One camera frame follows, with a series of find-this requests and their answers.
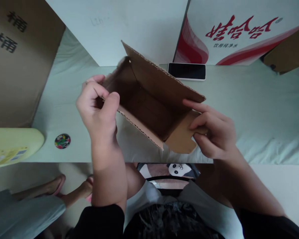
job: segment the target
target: hand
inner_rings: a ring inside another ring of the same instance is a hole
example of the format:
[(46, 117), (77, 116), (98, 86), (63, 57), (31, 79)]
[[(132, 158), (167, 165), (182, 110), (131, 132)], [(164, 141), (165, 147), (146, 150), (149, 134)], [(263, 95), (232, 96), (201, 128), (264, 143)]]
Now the hand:
[(206, 126), (209, 129), (208, 136), (198, 133), (194, 139), (202, 150), (202, 153), (212, 159), (232, 159), (238, 149), (236, 147), (235, 126), (232, 119), (219, 113), (205, 104), (190, 100), (183, 100), (183, 104), (202, 114), (198, 116), (189, 126), (195, 129), (198, 126)]
[[(116, 142), (116, 111), (120, 104), (120, 95), (109, 92), (98, 83), (103, 82), (104, 75), (95, 75), (82, 84), (82, 92), (76, 101), (82, 121), (87, 128), (92, 143), (98, 146), (111, 145)], [(103, 107), (97, 105), (97, 98), (103, 96)]]

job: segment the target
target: person's left hand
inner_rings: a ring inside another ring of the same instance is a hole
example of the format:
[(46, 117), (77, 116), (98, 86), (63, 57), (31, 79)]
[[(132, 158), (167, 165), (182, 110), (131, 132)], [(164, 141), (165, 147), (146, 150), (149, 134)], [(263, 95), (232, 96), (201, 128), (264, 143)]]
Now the person's left hand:
[[(86, 126), (92, 143), (98, 146), (108, 146), (116, 142), (116, 111), (120, 104), (120, 95), (109, 92), (98, 83), (103, 82), (104, 75), (95, 75), (82, 84), (82, 92), (76, 101), (82, 121)], [(96, 99), (105, 98), (100, 109)]]

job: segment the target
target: smartphone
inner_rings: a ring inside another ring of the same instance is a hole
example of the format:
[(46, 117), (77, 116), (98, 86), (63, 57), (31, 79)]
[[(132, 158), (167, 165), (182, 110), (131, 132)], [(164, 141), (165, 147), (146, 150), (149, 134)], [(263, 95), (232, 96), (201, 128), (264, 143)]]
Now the smartphone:
[(169, 63), (167, 72), (178, 80), (206, 80), (206, 66), (204, 64)]

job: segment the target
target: pink slipper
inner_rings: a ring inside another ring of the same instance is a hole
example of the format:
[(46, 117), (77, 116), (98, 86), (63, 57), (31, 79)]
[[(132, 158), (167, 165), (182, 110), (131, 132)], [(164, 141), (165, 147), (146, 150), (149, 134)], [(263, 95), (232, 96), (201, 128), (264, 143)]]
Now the pink slipper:
[[(93, 174), (90, 175), (86, 181), (91, 184), (93, 186)], [(91, 202), (92, 201), (92, 194), (90, 194), (87, 198), (85, 198), (85, 200), (87, 200), (88, 202)]]
[(56, 196), (56, 195), (58, 195), (58, 193), (61, 191), (61, 189), (62, 189), (62, 187), (63, 187), (63, 184), (64, 184), (64, 182), (65, 182), (65, 179), (66, 179), (66, 177), (65, 177), (64, 174), (61, 174), (61, 177), (62, 177), (62, 180), (61, 180), (59, 186), (57, 187), (56, 191), (55, 191), (53, 194), (50, 194), (50, 195)]

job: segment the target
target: brown cardboard sheet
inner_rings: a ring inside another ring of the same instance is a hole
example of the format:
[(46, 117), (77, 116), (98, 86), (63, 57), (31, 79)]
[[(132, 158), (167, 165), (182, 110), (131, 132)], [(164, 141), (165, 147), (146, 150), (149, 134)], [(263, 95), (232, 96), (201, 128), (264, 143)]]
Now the brown cardboard sheet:
[[(174, 152), (190, 153), (196, 143), (188, 126), (199, 113), (185, 107), (182, 100), (202, 102), (205, 97), (123, 46), (128, 56), (103, 83), (109, 92), (120, 94), (118, 111), (161, 149), (166, 142)], [(196, 131), (206, 133), (205, 129)]]
[(299, 67), (299, 30), (269, 52), (263, 62), (280, 74)]
[(64, 29), (45, 0), (0, 0), (0, 127), (31, 127)]

